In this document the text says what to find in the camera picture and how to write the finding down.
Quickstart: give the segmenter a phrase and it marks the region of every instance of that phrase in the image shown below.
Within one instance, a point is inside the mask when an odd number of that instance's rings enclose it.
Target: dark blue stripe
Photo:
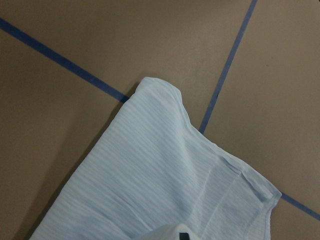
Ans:
[[[4,19],[0,18],[0,29],[7,32],[11,36],[19,39],[21,42],[25,43],[26,45],[30,46],[34,50],[38,51],[39,53],[45,55],[52,61],[56,62],[57,64],[61,65],[62,67],[68,69],[70,72],[78,75],[80,78],[86,80],[87,82],[91,83],[92,85],[96,86],[100,90],[104,91],[105,93],[111,95],[118,101],[125,103],[129,98],[119,92],[118,90],[114,89],[110,85],[106,84],[105,82],[101,81],[97,77],[93,76],[91,73],[87,72],[86,70],[82,69],[78,65],[74,64],[70,60],[66,59],[65,57],[61,56],[60,54],[56,53],[52,49],[48,48],[47,46],[43,45],[41,42],[35,40],[31,36],[27,35],[23,31],[19,30],[18,28],[14,27]]]
[[[306,207],[305,205],[301,204],[300,202],[294,200],[292,197],[288,196],[287,194],[282,193],[281,198],[288,203],[292,204],[293,206],[297,207],[298,209],[304,211],[306,214],[309,214],[310,216],[314,217],[315,219],[320,221],[320,214],[316,213],[315,211],[312,211],[310,208]]]
[[[208,105],[208,108],[204,114],[204,117],[203,117],[203,120],[202,120],[202,123],[200,125],[200,128],[199,128],[199,132],[204,134],[205,130],[206,130],[206,127],[208,125],[208,122],[209,122],[209,119],[211,117],[211,114],[214,110],[214,107],[216,105],[216,102],[217,102],[217,99],[218,99],[218,95],[221,91],[221,88],[226,80],[226,77],[227,77],[227,74],[229,72],[229,69],[230,69],[230,66],[231,66],[231,63],[236,55],[236,52],[237,52],[237,49],[239,47],[239,44],[242,40],[242,37],[244,36],[244,33],[245,33],[245,30],[247,28],[247,25],[249,23],[249,20],[251,18],[251,15],[255,9],[255,6],[256,6],[256,3],[257,3],[258,0],[252,0],[250,6],[249,6],[249,9],[244,17],[244,20],[243,20],[243,23],[240,27],[240,30],[238,32],[238,35],[236,36],[236,39],[233,43],[233,46],[231,48],[231,51],[230,51],[230,54],[226,60],[226,63],[224,65],[224,68],[222,70],[222,73],[220,75],[220,78],[219,78],[219,81],[215,87],[215,90],[213,92],[213,95],[212,95],[212,98],[210,100],[210,103]]]

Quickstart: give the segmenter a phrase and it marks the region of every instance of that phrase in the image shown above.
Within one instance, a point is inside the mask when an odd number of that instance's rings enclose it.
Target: striped fabric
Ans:
[[[31,239],[159,239],[185,226],[202,240],[267,240],[280,196],[191,125],[176,87],[146,77]]]

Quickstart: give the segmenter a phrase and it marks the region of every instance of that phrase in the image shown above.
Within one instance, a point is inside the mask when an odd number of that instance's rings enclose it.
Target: brown tile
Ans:
[[[0,239],[22,239],[120,104],[3,31],[0,39]]]
[[[271,214],[272,240],[318,240],[320,221],[300,209],[280,200]]]
[[[198,128],[249,4],[17,0],[0,15],[121,92],[145,76],[171,82]]]
[[[320,213],[316,1],[258,1],[205,135]]]

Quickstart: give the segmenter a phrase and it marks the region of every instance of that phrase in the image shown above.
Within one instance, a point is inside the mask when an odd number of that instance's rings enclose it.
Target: brown tile floor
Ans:
[[[0,18],[124,94],[144,76],[181,89],[199,127],[250,0],[3,0]],[[259,0],[205,135],[320,212],[317,1]],[[23,239],[121,104],[0,31],[0,239]],[[274,240],[318,239],[284,200]]]

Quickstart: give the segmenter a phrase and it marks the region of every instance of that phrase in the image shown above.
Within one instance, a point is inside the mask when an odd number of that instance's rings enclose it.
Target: cloth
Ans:
[[[191,125],[176,87],[146,77],[31,239],[146,240],[184,226],[202,240],[267,240],[280,196]]]

